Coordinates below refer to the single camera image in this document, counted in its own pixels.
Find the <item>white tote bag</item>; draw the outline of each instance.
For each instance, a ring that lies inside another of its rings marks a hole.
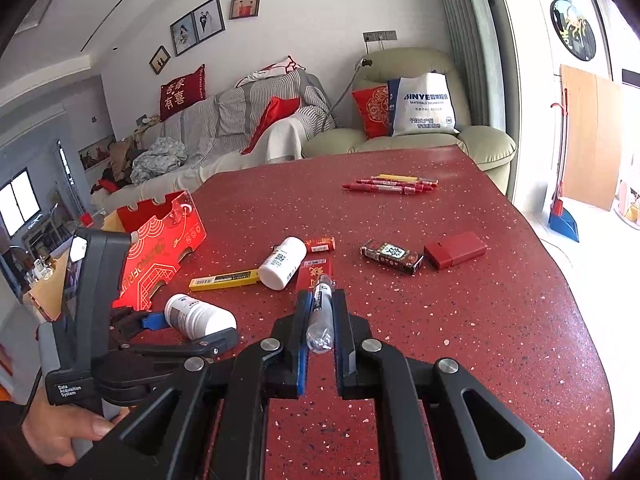
[[[458,133],[456,116],[444,74],[393,79],[389,87],[389,124],[392,136]]]

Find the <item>round wall decoration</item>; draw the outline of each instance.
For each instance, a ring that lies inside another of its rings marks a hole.
[[[568,0],[551,4],[551,21],[564,43],[575,57],[590,61],[596,55],[596,37],[587,19]]]

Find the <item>clear plastic tube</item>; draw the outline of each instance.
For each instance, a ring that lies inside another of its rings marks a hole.
[[[334,347],[333,291],[331,277],[322,274],[314,287],[313,311],[306,329],[306,344],[316,354],[324,354]]]

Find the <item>red box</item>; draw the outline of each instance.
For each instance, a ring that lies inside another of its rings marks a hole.
[[[151,307],[151,296],[180,270],[180,261],[207,237],[189,191],[168,194],[164,203],[138,202],[135,210],[121,207],[104,219],[105,231],[138,232],[129,249],[120,297],[113,307]]]
[[[439,242],[424,246],[425,256],[438,270],[461,264],[485,253],[486,244],[471,231],[447,236]]]
[[[296,292],[300,290],[313,290],[316,280],[321,274],[332,277],[331,260],[326,256],[311,256],[303,260],[298,269],[298,281]]]

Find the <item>ceiling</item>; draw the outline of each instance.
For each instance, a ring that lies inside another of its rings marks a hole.
[[[100,59],[127,27],[157,5],[159,0],[52,0],[40,23],[15,34],[0,57],[0,116],[62,80],[98,73]]]

